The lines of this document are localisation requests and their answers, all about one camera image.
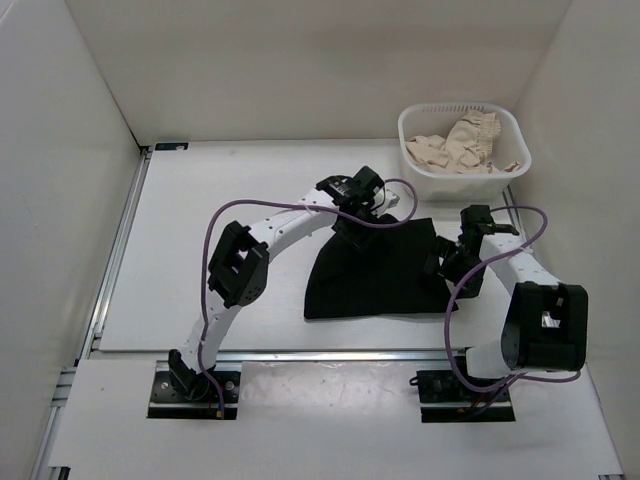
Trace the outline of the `black trousers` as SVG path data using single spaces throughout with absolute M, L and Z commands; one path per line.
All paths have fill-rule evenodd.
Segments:
M 435 246 L 430 218 L 378 230 L 362 251 L 333 235 L 320 249 L 307 282 L 307 321 L 379 315 L 441 314 L 450 291 L 446 281 L 425 274 Z

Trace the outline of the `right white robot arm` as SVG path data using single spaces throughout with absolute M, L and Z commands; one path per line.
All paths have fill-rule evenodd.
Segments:
M 539 239 L 523 239 L 511 224 L 498 223 L 494 209 L 471 205 L 460 213 L 457 240 L 435 240 L 424 266 L 427 278 L 453 285 L 444 317 L 444 345 L 452 372 L 449 387 L 460 399 L 494 391 L 517 379 L 571 382 L 586 361 L 588 293 L 549 273 L 531 253 Z M 451 343 L 451 316 L 460 298 L 475 298 L 487 270 L 502 283 L 510 303 L 499 335 L 467 348 Z

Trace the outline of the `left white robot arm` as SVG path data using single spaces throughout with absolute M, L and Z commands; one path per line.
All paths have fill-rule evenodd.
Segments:
M 203 242 L 199 313 L 185 344 L 169 353 L 172 386 L 186 399 L 222 396 L 213 376 L 222 341 L 242 308 L 264 293 L 270 263 L 285 249 L 325 227 L 357 244 L 378 232 L 382 217 L 398 195 L 371 168 L 353 177 L 333 175 L 319 181 L 293 204 L 272 203 L 275 214 L 251 225 L 233 221 L 216 244 L 209 225 Z

